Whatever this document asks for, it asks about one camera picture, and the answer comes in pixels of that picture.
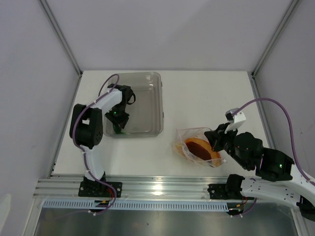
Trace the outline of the green onion stalks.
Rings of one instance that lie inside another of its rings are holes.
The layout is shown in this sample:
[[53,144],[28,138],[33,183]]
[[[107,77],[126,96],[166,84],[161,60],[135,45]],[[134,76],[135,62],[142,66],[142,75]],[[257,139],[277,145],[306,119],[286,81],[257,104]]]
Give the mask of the green onion stalks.
[[130,135],[129,132],[124,132],[123,129],[117,125],[113,124],[113,130],[117,135]]

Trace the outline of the red yellow mango slice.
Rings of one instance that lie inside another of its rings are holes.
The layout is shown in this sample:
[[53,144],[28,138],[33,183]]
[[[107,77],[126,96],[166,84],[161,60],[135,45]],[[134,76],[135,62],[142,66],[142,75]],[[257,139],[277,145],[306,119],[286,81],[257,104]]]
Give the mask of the red yellow mango slice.
[[188,138],[185,144],[189,154],[197,157],[197,161],[202,164],[208,164],[211,167],[218,167],[222,164],[221,155],[212,150],[208,141],[200,138]]

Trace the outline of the clear zip top bag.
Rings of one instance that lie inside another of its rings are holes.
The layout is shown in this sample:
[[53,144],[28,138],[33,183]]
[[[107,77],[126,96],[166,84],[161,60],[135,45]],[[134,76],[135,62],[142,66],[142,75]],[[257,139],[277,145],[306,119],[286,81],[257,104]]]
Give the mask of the clear zip top bag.
[[172,144],[173,151],[194,164],[217,168],[226,160],[219,152],[212,151],[205,132],[209,127],[177,129]]

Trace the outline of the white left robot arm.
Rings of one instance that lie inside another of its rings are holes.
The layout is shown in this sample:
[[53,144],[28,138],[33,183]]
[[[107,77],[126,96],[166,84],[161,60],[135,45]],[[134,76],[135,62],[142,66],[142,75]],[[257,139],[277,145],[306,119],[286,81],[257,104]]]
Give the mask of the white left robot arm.
[[106,193],[108,185],[98,150],[103,138],[104,120],[111,122],[117,131],[123,130],[129,120],[126,106],[135,100],[130,86],[110,84],[106,92],[90,104],[76,104],[73,108],[69,135],[83,155],[85,178],[91,181],[89,190],[97,197]]

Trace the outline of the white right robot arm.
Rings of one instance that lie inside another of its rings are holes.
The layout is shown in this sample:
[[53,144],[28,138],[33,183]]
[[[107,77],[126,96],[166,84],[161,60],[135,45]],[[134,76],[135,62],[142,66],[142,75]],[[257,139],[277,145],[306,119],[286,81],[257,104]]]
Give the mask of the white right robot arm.
[[228,123],[214,131],[206,131],[212,150],[224,150],[243,169],[254,171],[255,177],[230,174],[225,184],[210,184],[211,199],[265,199],[298,209],[302,217],[315,219],[315,187],[303,180],[297,164],[283,152],[263,146],[251,133],[226,131]]

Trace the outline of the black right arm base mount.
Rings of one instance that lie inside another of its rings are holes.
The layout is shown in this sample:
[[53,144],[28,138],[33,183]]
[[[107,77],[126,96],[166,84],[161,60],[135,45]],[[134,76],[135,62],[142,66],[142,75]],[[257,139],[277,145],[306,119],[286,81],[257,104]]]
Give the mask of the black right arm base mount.
[[243,176],[231,174],[228,176],[226,183],[209,184],[207,191],[212,200],[241,200],[241,184],[245,180]]

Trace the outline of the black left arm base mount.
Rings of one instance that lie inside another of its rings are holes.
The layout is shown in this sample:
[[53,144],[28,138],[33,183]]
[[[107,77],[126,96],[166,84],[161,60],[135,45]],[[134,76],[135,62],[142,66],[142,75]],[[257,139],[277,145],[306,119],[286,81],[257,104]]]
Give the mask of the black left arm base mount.
[[[117,198],[121,197],[123,183],[122,182],[107,182],[117,192]],[[96,181],[84,180],[80,183],[78,190],[79,197],[92,197],[92,198],[110,198],[114,197],[114,192],[111,188],[98,183]]]

